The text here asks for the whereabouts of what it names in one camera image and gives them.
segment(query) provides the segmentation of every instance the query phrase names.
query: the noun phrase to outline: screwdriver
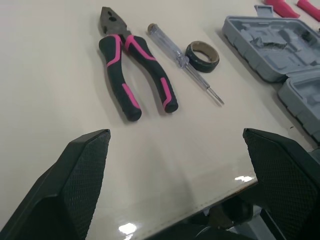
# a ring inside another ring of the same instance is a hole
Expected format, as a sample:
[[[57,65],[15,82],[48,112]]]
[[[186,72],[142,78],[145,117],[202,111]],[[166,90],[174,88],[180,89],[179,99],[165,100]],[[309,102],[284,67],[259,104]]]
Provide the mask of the screwdriver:
[[[185,56],[180,48],[158,27],[157,24],[151,23],[148,26],[148,33],[151,39],[168,54],[182,69],[193,76],[193,79],[212,97],[216,98],[221,105],[224,101],[210,87],[209,83],[198,73],[195,68],[189,64],[189,58]]]

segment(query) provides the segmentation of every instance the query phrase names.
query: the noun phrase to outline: plastic tool case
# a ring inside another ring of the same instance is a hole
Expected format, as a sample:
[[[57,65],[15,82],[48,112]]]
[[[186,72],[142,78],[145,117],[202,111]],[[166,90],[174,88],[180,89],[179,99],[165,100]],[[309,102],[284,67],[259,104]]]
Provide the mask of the plastic tool case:
[[[222,32],[261,78],[283,83],[279,98],[320,142],[320,36],[296,18],[275,18],[273,7],[254,6],[258,17],[228,16]]]

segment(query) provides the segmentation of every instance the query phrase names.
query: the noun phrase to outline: plier handle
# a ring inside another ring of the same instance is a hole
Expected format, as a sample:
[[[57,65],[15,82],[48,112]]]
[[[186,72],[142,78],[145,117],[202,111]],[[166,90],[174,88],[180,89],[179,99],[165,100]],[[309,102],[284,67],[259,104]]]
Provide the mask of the plier handle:
[[[106,67],[114,95],[116,96],[126,118],[137,121],[141,117],[140,106],[126,84],[122,73],[122,44],[151,75],[159,93],[164,111],[172,113],[178,109],[178,103],[170,81],[151,54],[146,40],[132,35],[126,23],[110,8],[103,7],[100,24],[106,37],[100,40],[99,48],[106,60]]]

